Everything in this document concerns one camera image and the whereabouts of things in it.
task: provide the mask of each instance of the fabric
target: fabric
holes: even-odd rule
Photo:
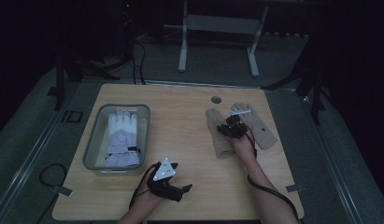
[[[230,141],[227,140],[223,134],[218,132],[217,126],[226,124],[226,121],[220,111],[215,108],[206,110],[206,120],[212,135],[212,142],[215,148],[216,157],[218,159],[224,159],[233,155],[235,152],[233,151],[232,143],[230,143]]]
[[[124,167],[138,164],[139,156],[135,151],[107,155],[107,166]]]
[[[137,147],[137,114],[119,110],[107,120],[107,166],[124,167],[139,164]]]
[[[262,118],[256,113],[255,109],[250,104],[235,103],[232,106],[232,110],[247,110],[250,109],[249,113],[240,114],[241,120],[247,124],[251,129],[256,143],[261,149],[268,149],[277,141],[276,137],[265,125]]]
[[[136,147],[137,114],[119,110],[109,115],[107,121],[109,146],[107,153],[124,153]]]

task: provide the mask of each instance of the gray carpet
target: gray carpet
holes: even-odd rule
[[[210,47],[206,39],[201,40],[201,34],[192,36],[187,70],[179,73],[177,37],[170,35],[162,43],[151,42],[148,36],[140,38],[146,48],[142,68],[148,84],[181,82],[258,88],[286,77],[306,43],[306,38],[297,36],[263,36],[256,53],[261,76],[254,78],[249,74],[244,48],[227,44]],[[142,62],[142,55],[142,48],[135,46],[136,63]],[[119,83],[132,82],[130,64],[111,73],[121,77]],[[46,136],[47,141],[43,141],[41,155],[37,156],[23,188],[14,196],[14,204],[5,212],[4,223],[37,223],[40,217],[41,223],[90,223],[52,219],[50,202],[55,195],[40,183],[39,174],[52,163],[69,167],[99,88],[108,81],[86,77],[80,84],[66,82],[67,101],[63,110],[54,112],[55,99],[46,94],[54,79],[53,71],[42,77],[0,133],[1,199],[28,153],[36,149],[35,143],[42,142],[41,133],[46,125],[51,120],[55,124]],[[309,103],[289,90],[297,84],[294,81],[281,90],[268,91],[267,99],[295,182],[304,188],[300,192],[306,213],[304,222],[384,223],[384,199],[341,116],[323,99],[326,110],[320,112],[321,125],[315,125],[308,113]],[[63,120],[65,111],[82,112],[81,122]],[[53,167],[44,177],[48,182],[58,183],[63,175],[58,167]]]

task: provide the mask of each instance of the human arm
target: human arm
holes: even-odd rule
[[[135,198],[133,206],[122,216],[118,224],[141,223],[164,200],[164,198],[158,197],[149,191],[146,179],[142,184],[139,195]]]
[[[265,175],[261,165],[256,161],[253,152],[254,149],[251,142],[247,138],[247,134],[242,136],[240,139],[231,139],[235,153],[244,163],[248,175],[254,183],[277,191]],[[292,209],[284,200],[271,193],[256,188],[252,189],[252,194],[265,224],[297,223]]]

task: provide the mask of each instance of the table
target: table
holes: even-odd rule
[[[221,103],[213,104],[213,96],[219,96]],[[58,220],[112,220],[128,210],[142,175],[100,176],[82,163],[97,111],[102,105],[111,103],[147,105],[150,108],[147,166],[168,157],[171,162],[179,163],[171,185],[193,184],[179,203],[164,201],[147,220],[259,219],[241,162],[237,156],[216,158],[206,124],[208,108],[217,108],[225,116],[235,102],[252,104],[278,139],[271,148],[258,150],[258,161],[278,191],[294,203],[299,217],[303,217],[297,191],[286,190],[294,181],[264,91],[126,84],[102,86],[64,182],[74,193],[70,198],[59,196],[53,217]]]

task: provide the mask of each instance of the metal frame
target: metal frame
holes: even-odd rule
[[[254,35],[252,44],[247,47],[250,72],[253,77],[259,76],[256,63],[255,51],[262,34],[265,18],[269,7],[264,7],[259,20],[226,18],[214,16],[188,15],[188,0],[183,1],[183,25],[182,25],[182,46],[180,48],[178,71],[186,71],[188,54],[188,30],[202,30],[212,32],[228,32],[238,34]]]

